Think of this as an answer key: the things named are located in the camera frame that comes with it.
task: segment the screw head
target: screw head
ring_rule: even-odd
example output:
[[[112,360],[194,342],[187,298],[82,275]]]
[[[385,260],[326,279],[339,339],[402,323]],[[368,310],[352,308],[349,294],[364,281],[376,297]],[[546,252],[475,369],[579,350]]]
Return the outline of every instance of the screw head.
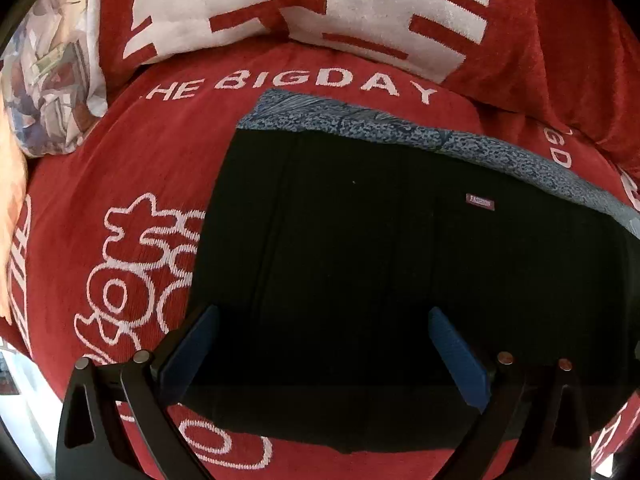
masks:
[[[498,354],[498,362],[503,365],[512,365],[515,359],[509,352],[500,352]]]
[[[569,361],[569,359],[564,359],[564,358],[558,361],[558,366],[560,367],[561,370],[564,370],[565,372],[570,372],[574,368],[574,365],[572,364],[572,362]]]
[[[151,352],[149,352],[149,350],[138,350],[134,355],[133,355],[133,362],[138,363],[139,365],[146,363],[147,361],[149,361],[149,358],[151,357]]]
[[[76,370],[84,370],[88,367],[89,362],[90,361],[88,357],[79,358],[78,361],[76,361]]]

